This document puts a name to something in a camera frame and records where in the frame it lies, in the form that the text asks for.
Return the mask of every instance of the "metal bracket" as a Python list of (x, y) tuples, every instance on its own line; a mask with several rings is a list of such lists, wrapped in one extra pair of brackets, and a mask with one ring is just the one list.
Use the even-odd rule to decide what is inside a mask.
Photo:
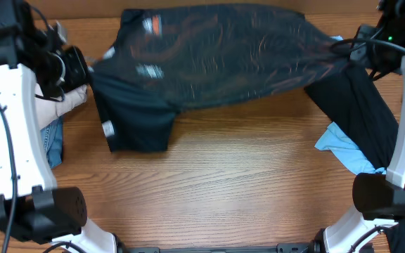
[(309, 243), (279, 243), (277, 253), (308, 253)]

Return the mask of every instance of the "wooden table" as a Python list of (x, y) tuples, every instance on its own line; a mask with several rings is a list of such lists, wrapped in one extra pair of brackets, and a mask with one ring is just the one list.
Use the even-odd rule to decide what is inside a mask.
[[(378, 18), (307, 15), (325, 33), (345, 38)], [(96, 58), (119, 28), (117, 18), (62, 22), (71, 42)], [(376, 84), (399, 119), (402, 78)], [(183, 114), (166, 153), (111, 154), (90, 92), (88, 102), (65, 117), (64, 160), (53, 172), (60, 187), (79, 187), (89, 217), (129, 247), (306, 242), (352, 205), (354, 175), (332, 153), (314, 148), (329, 123), (298, 89)], [(377, 252), (388, 252), (384, 236), (374, 243)], [(9, 252), (46, 248), (15, 240), (10, 246)]]

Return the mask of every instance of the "light blue cloth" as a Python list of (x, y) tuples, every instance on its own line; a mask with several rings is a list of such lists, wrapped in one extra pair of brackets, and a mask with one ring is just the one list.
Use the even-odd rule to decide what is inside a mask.
[(339, 35), (339, 36), (332, 36), (331, 38), (333, 38), (333, 39), (337, 39), (338, 41), (339, 40), (343, 40), (343, 38)]
[(343, 165), (354, 174), (385, 174), (385, 168), (375, 169), (359, 147), (338, 127), (335, 122), (316, 142), (315, 148), (330, 150)]
[(43, 148), (48, 158), (50, 168), (62, 163), (63, 121), (62, 117), (54, 120), (40, 131)]

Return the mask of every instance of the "garment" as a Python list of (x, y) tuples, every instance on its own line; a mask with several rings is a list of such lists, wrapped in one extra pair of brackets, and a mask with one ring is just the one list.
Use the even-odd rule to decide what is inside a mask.
[(126, 10), (92, 89), (111, 151), (163, 151), (180, 112), (308, 85), (347, 64), (301, 13), (222, 4)]
[(309, 97), (357, 144), (375, 168), (387, 168), (398, 123), (363, 67), (348, 66), (305, 88)]
[[(349, 66), (305, 88), (310, 98), (347, 134), (375, 168), (390, 164), (398, 124), (362, 67)], [(387, 232), (392, 253), (405, 253), (405, 219)]]
[(375, 169), (359, 147), (338, 127), (335, 122), (316, 142), (315, 148), (330, 150), (352, 173), (385, 174), (385, 168)]
[(62, 163), (63, 150), (63, 120), (62, 117), (54, 120), (40, 131), (43, 148), (50, 168)]
[[(87, 99), (87, 85), (82, 85), (65, 94), (64, 101), (56, 103), (49, 100), (36, 98), (35, 109), (37, 113), (37, 122), (39, 128), (47, 127), (52, 121), (56, 120), (65, 113), (73, 110), (75, 107), (85, 103)], [(35, 86), (35, 93), (43, 96), (40, 85)]]

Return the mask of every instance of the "black cable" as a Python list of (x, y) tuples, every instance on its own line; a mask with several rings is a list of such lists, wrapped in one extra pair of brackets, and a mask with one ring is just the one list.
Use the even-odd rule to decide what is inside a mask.
[(373, 78), (371, 79), (371, 81), (373, 81), (373, 82), (374, 82), (374, 81), (378, 81), (379, 79), (385, 77), (386, 75), (390, 74), (391, 72), (394, 72), (396, 69), (397, 69), (397, 68), (393, 68), (393, 69), (391, 69), (391, 70), (387, 70), (387, 71), (381, 72), (381, 73), (378, 74), (377, 76), (373, 77)]
[(348, 253), (354, 253), (356, 251), (356, 248), (364, 241), (366, 238), (369, 238), (372, 234), (380, 231), (389, 231), (390, 228), (384, 227), (384, 226), (376, 226), (364, 235), (362, 235), (352, 246), (351, 249), (348, 251)]
[(43, 15), (43, 13), (42, 13), (37, 7), (31, 6), (31, 9), (32, 9), (33, 11), (35, 11), (36, 13), (39, 14), (40, 18), (41, 18), (41, 19), (43, 20), (43, 22), (45, 23), (45, 26), (46, 26), (46, 28), (47, 28), (47, 30), (48, 30), (48, 33), (51, 33), (51, 34), (52, 34), (53, 30), (52, 30), (51, 27), (49, 26), (48, 20), (46, 19), (45, 15)]
[(46, 249), (45, 251), (43, 251), (43, 253), (49, 253), (61, 246), (66, 246), (66, 248), (70, 247), (79, 253), (86, 253), (83, 249), (81, 249), (79, 246), (73, 244), (72, 242), (59, 242), (58, 244), (54, 244), (53, 246), (51, 246), (48, 249)]
[(368, 76), (369, 79), (374, 78), (374, 75), (376, 74), (377, 70), (373, 69), (373, 71), (371, 71), (370, 75)]
[(381, 41), (378, 39), (362, 39), (362, 38), (357, 38), (357, 39), (344, 39), (342, 41), (339, 41), (335, 44), (333, 44), (332, 46), (330, 46), (330, 48), (332, 49), (335, 46), (339, 46), (339, 45), (343, 45), (343, 44), (349, 44), (349, 43), (353, 43), (353, 42), (365, 42), (365, 43), (370, 43), (370, 44), (376, 44), (376, 45), (380, 45), (380, 46), (384, 46), (387, 48), (391, 48), (394, 49), (400, 53), (403, 53), (405, 55), (405, 48), (402, 46), (398, 46), (396, 44), (393, 44), (391, 42), (388, 41)]
[(8, 216), (8, 223), (6, 228), (6, 235), (4, 237), (3, 248), (1, 252), (6, 253), (8, 248), (8, 241), (11, 239), (11, 230), (13, 220), (15, 218), (15, 207), (17, 205), (17, 197), (18, 197), (18, 175), (17, 170), (15, 168), (15, 155), (13, 154), (13, 144), (12, 144), (12, 136), (11, 131), (8, 128), (7, 118), (4, 114), (4, 110), (7, 107), (1, 107), (0, 104), (0, 115), (4, 123), (4, 129), (6, 130), (6, 138), (7, 138), (7, 146), (8, 146), (8, 156), (11, 163), (11, 172), (12, 172), (12, 202), (11, 202), (11, 212)]
[(57, 103), (61, 103), (61, 102), (63, 102), (63, 101), (65, 100), (65, 98), (64, 98), (63, 96), (62, 96), (62, 101), (57, 100), (57, 99), (55, 99), (55, 98), (46, 98), (46, 97), (43, 97), (43, 96), (40, 96), (40, 95), (37, 95), (37, 94), (35, 94), (35, 97), (38, 98), (38, 99), (47, 100), (47, 101), (52, 101), (52, 102), (57, 102)]
[[(381, 34), (384, 30), (384, 27), (382, 26), (373, 36), (371, 36), (370, 39), (374, 39), (376, 38), (379, 34)], [(336, 48), (337, 46), (341, 45), (340, 43), (341, 41), (335, 42), (334, 44), (332, 44), (332, 46), (330, 46), (330, 49), (333, 53), (339, 53), (340, 52), (335, 52), (333, 49)], [(352, 52), (359, 50), (360, 48), (363, 48), (366, 45), (366, 43), (362, 43), (354, 48), (351, 48), (349, 51), (345, 52), (345, 55), (350, 55)]]

